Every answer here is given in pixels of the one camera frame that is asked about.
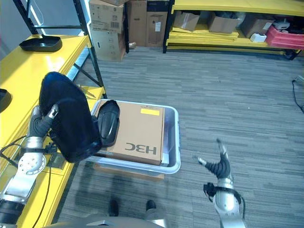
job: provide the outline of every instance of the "person's feet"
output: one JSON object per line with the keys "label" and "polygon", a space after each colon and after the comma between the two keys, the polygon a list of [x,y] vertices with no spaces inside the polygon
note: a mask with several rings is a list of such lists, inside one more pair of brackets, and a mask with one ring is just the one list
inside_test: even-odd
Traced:
{"label": "person's feet", "polygon": [[146,204],[146,211],[149,209],[155,209],[156,208],[156,204],[153,200],[148,200],[147,204]]}
{"label": "person's feet", "polygon": [[110,200],[109,204],[109,216],[117,217],[119,214],[119,206],[116,200]]}

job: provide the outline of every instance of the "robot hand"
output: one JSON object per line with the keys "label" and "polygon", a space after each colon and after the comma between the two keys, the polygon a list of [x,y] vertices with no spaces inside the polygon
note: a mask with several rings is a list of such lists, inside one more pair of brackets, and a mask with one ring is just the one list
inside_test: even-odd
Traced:
{"label": "robot hand", "polygon": [[[199,163],[216,175],[218,179],[217,186],[214,186],[213,183],[205,184],[204,192],[209,200],[213,202],[213,205],[220,217],[221,228],[246,228],[244,223],[244,199],[233,187],[233,178],[231,175],[231,167],[226,147],[220,139],[217,139],[217,142],[220,149],[219,163],[213,164],[198,158]],[[241,218],[239,213],[239,204],[241,204],[242,199],[244,204],[243,218]]]}
{"label": "robot hand", "polygon": [[0,195],[0,226],[16,224],[24,205],[35,186],[35,180],[46,165],[43,155],[43,140],[48,133],[51,124],[58,113],[55,104],[47,116],[42,116],[39,106],[34,107],[25,139],[25,147],[21,149],[24,155],[18,162],[18,170]]}

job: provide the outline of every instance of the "black cable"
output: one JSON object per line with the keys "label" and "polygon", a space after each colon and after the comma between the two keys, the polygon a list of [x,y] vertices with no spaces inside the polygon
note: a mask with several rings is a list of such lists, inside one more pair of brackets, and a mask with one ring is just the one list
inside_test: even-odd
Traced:
{"label": "black cable", "polygon": [[4,152],[7,148],[9,148],[9,147],[11,147],[11,146],[20,146],[20,147],[21,147],[21,145],[20,145],[20,144],[17,144],[16,142],[19,141],[20,139],[25,138],[25,137],[26,137],[26,135],[24,135],[24,136],[22,136],[22,137],[20,137],[20,138],[18,138],[18,139],[16,139],[16,140],[14,140],[14,141],[12,141],[10,144],[6,145],[5,147],[1,148],[1,150],[0,150],[0,157],[2,157],[2,158],[4,158],[5,160],[7,160],[10,164],[12,164],[13,166],[15,166],[16,168],[18,168],[18,164],[15,163],[15,162],[14,162],[12,159],[10,159],[9,157],[5,156],[5,155],[3,154],[3,152]]}
{"label": "black cable", "polygon": [[242,197],[242,201],[243,201],[243,220],[245,220],[245,213],[246,213],[246,203],[245,203],[245,199],[244,197]]}
{"label": "black cable", "polygon": [[46,193],[46,197],[45,197],[45,199],[44,199],[44,202],[43,202],[41,211],[40,211],[40,213],[39,213],[39,215],[38,215],[38,218],[36,219],[36,222],[34,223],[34,225],[33,225],[32,228],[34,228],[34,227],[36,226],[36,224],[37,224],[37,222],[38,222],[38,220],[39,220],[39,218],[40,218],[40,216],[41,216],[41,214],[42,214],[42,212],[43,212],[43,208],[44,208],[44,206],[45,206],[45,204],[46,204],[46,201],[47,201],[47,198],[48,198],[49,186],[50,186],[50,184],[51,184],[51,167],[52,167],[52,155],[51,155],[51,157],[50,157],[50,159],[49,159],[49,173],[48,173],[48,184],[47,184],[47,193]]}
{"label": "black cable", "polygon": [[297,101],[296,101],[296,97],[295,97],[295,80],[292,80],[292,83],[293,83],[293,93],[294,93],[294,102],[296,103],[296,105],[301,109],[302,113],[304,114],[304,107],[301,107]]}

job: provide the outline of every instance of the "black tray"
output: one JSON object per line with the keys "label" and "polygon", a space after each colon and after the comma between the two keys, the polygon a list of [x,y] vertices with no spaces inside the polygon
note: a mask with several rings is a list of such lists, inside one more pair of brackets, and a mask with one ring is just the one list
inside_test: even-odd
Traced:
{"label": "black tray", "polygon": [[10,93],[6,89],[0,89],[0,113],[9,106],[10,102]]}
{"label": "black tray", "polygon": [[25,51],[41,51],[41,52],[54,52],[62,47],[60,37],[45,36],[42,38],[32,38],[23,41],[19,46]]}

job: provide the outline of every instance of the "cardboard box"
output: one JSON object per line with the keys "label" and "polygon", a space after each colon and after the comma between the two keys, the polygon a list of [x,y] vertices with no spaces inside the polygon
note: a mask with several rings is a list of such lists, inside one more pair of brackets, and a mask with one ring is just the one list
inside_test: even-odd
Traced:
{"label": "cardboard box", "polygon": [[[96,109],[105,103],[102,101]],[[113,146],[98,153],[106,157],[160,165],[164,128],[164,108],[117,102],[120,107],[119,129]]]}
{"label": "cardboard box", "polygon": [[91,30],[97,58],[121,62],[125,54],[124,33]]}
{"label": "cardboard box", "polygon": [[162,46],[168,7],[169,3],[167,1],[147,2],[146,46]]}
{"label": "cardboard box", "polygon": [[241,30],[246,38],[250,38],[254,33],[264,35],[274,21],[270,15],[249,13],[241,24]]}
{"label": "cardboard box", "polygon": [[121,33],[124,5],[115,6],[100,0],[90,0],[92,30]]}
{"label": "cardboard box", "polygon": [[125,2],[127,2],[128,0],[102,0],[102,1],[110,3],[115,6],[120,6],[120,5],[124,4]]}
{"label": "cardboard box", "polygon": [[211,12],[207,24],[209,32],[232,33],[238,25],[238,19],[218,17]]}
{"label": "cardboard box", "polygon": [[199,15],[177,11],[173,26],[189,31],[194,31],[199,18]]}
{"label": "cardboard box", "polygon": [[147,1],[128,2],[129,41],[137,46],[146,45]]}

